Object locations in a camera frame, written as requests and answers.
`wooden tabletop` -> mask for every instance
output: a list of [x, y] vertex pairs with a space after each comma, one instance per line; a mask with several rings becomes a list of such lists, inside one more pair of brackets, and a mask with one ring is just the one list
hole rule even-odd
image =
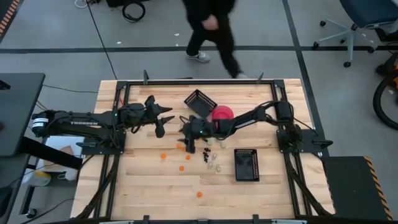
[[[285, 86], [295, 117], [311, 125], [300, 80], [286, 79]], [[115, 88], [116, 81], [101, 82], [95, 113], [112, 108]], [[177, 139], [182, 137], [178, 132], [182, 122], [178, 117], [193, 114], [183, 101], [196, 89], [219, 105], [229, 106], [235, 116], [272, 99], [267, 85], [131, 87], [129, 103], [143, 103], [149, 95], [154, 95], [159, 105], [173, 108], [162, 116], [176, 118], [165, 125], [166, 134], [161, 139], [156, 138], [153, 125], [142, 127], [137, 134], [128, 132], [125, 153], [119, 162], [112, 220], [142, 220], [144, 215], [150, 215], [151, 220], [251, 219], [253, 214], [260, 218], [293, 218], [287, 173], [275, 134], [277, 127], [256, 123], [240, 129], [224, 141], [225, 149], [216, 141], [211, 146], [198, 141], [195, 154], [177, 149]], [[274, 111], [268, 113], [275, 117]], [[203, 161], [204, 147], [211, 149], [210, 158], [213, 153], [218, 155], [212, 161], [212, 169]], [[235, 181], [233, 150], [236, 148], [257, 149], [260, 182]], [[301, 158], [308, 188], [334, 213], [321, 160], [312, 154], [301, 154]], [[71, 217], [78, 215], [96, 192], [102, 161], [103, 156], [95, 156], [82, 168]], [[216, 165], [220, 165], [220, 172], [215, 170]], [[296, 189], [304, 214], [302, 196], [297, 186]], [[102, 215], [107, 195], [105, 192]]]

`black metal frame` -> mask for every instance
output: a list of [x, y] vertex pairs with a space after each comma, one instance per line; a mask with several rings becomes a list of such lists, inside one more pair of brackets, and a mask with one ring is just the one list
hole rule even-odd
[[[283, 80], [148, 80], [145, 79], [144, 81], [118, 81], [116, 85], [116, 93], [114, 97], [114, 103], [113, 103], [113, 111], [115, 111], [118, 108], [119, 104], [119, 97], [121, 95], [121, 90], [125, 89], [124, 92], [124, 100], [123, 103], [127, 104], [129, 100], [129, 93], [130, 89], [132, 86], [135, 85], [248, 85], [248, 84], [255, 84], [255, 85], [270, 85], [271, 87], [271, 92], [272, 92], [272, 97], [274, 100], [287, 100], [287, 94], [284, 86], [284, 81]], [[277, 88], [280, 88], [281, 95], [280, 98], [278, 98], [277, 95]], [[296, 153], [293, 154], [295, 157], [295, 163], [296, 163], [296, 170], [298, 172], [298, 176], [302, 183], [305, 184], [305, 178], [303, 174], [303, 169], [302, 169], [302, 163], [300, 160], [300, 154]], [[88, 216], [94, 210], [93, 218], [94, 219], [99, 219], [99, 218], [105, 218], [109, 219], [111, 218], [111, 213], [112, 213], [112, 208], [113, 208], [113, 198], [115, 194], [115, 188], [116, 188], [116, 178], [117, 178], [117, 173], [118, 173], [118, 165], [119, 165], [119, 160], [120, 156], [115, 156], [114, 161], [112, 164], [112, 168], [108, 174], [106, 174], [106, 171], [108, 169], [109, 165], [109, 155], [105, 155], [103, 159], [103, 166], [101, 169], [101, 175], [99, 178], [99, 186], [98, 186], [98, 191], [96, 195], [93, 197], [90, 203], [95, 203], [92, 205], [92, 209], [90, 210], [85, 208], [85, 210], [77, 216], [75, 219], [71, 219], [66, 222], [60, 222], [60, 223], [88, 223], [93, 221], [92, 219], [89, 219]], [[286, 169], [288, 170], [288, 164], [291, 165], [290, 161], [290, 154], [289, 153], [284, 153], [284, 160], [285, 160], [285, 165]], [[295, 190], [295, 182], [294, 179], [290, 176], [289, 172], [287, 171], [287, 178], [289, 182], [289, 189], [290, 189], [290, 196], [292, 199], [292, 206], [294, 210], [295, 217], [300, 216], [300, 209], [299, 209], [299, 202], [297, 198], [297, 193]], [[105, 217], [100, 217], [100, 210], [101, 210], [101, 198], [102, 194], [107, 188], [107, 186], [110, 184], [109, 188], [109, 194], [108, 194], [108, 201], [106, 205], [106, 215]], [[312, 215], [312, 210], [310, 203], [308, 201], [308, 198], [303, 192], [303, 199], [304, 199], [304, 205], [305, 205], [305, 212], [307, 215]], [[167, 221], [150, 221], [151, 223], [208, 223], [209, 220], [167, 220]], [[253, 215], [252, 220], [212, 220], [212, 223], [270, 223], [271, 220], [260, 220], [258, 218], [258, 215]], [[149, 216], [145, 216], [143, 221], [134, 221], [134, 223], [149, 223]]]

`concrete floor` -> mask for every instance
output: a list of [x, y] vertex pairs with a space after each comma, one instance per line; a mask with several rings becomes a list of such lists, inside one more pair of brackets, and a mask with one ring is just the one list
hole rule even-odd
[[[293, 46], [287, 16], [281, 0], [240, 0], [231, 16], [237, 46]], [[337, 0], [288, 0], [301, 46], [311, 46], [336, 30], [320, 28], [321, 19], [328, 17], [350, 26], [352, 21]], [[119, 79], [141, 79], [143, 69], [150, 78], [228, 78], [217, 51], [209, 64], [184, 59], [183, 51], [138, 52], [137, 47], [186, 46], [191, 29], [185, 21], [181, 0], [151, 0], [145, 2], [146, 17], [135, 24], [126, 22], [121, 12], [107, 7], [102, 1], [92, 5], [94, 18], [106, 47], [132, 47], [131, 52], [109, 54]], [[378, 40], [374, 31], [367, 35]], [[339, 45], [330, 41], [323, 45]], [[45, 84], [73, 90], [96, 91], [101, 80], [113, 79], [111, 67], [103, 52], [57, 53], [51, 49], [102, 48], [87, 8], [79, 9], [73, 1], [24, 1], [16, 18], [0, 43], [2, 49], [41, 49], [41, 53], [0, 54], [2, 72], [42, 72]], [[398, 214], [398, 166], [396, 158], [397, 131], [384, 126], [372, 108], [373, 93], [381, 81], [374, 69], [390, 56], [387, 51], [354, 53], [353, 66], [343, 68], [346, 52], [305, 51], [304, 62], [315, 95], [325, 135], [335, 143], [329, 147], [332, 156], [369, 156], [373, 160], [382, 189], [393, 215]], [[302, 78], [296, 52], [291, 50], [239, 50], [236, 52], [243, 70], [252, 78], [264, 72], [264, 78]], [[395, 95], [385, 96], [385, 107], [397, 115]], [[95, 94], [70, 93], [43, 88], [40, 101], [55, 110], [93, 111]], [[72, 198], [74, 187], [42, 188], [36, 191], [32, 207], [42, 213], [62, 200]], [[9, 223], [26, 220], [18, 215], [23, 195], [15, 204]], [[32, 223], [66, 220], [72, 202], [64, 203], [52, 213]]]

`black plastic tray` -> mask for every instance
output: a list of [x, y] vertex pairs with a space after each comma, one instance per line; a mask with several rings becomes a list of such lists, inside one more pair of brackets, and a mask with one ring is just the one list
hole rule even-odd
[[235, 149], [234, 155], [236, 181], [260, 181], [257, 150]]
[[200, 90], [195, 90], [184, 100], [184, 103], [203, 119], [206, 119], [217, 107], [217, 104]]

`white sneaker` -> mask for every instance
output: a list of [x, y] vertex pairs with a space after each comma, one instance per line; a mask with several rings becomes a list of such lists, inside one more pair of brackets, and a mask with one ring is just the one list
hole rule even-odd
[[210, 61], [210, 56], [208, 54], [206, 54], [205, 52], [201, 52], [201, 51], [199, 51], [199, 54], [194, 55], [194, 56], [187, 55], [187, 58], [198, 60], [201, 63], [207, 63]]
[[240, 73], [236, 78], [238, 79], [244, 79], [244, 78], [249, 78], [247, 75]]

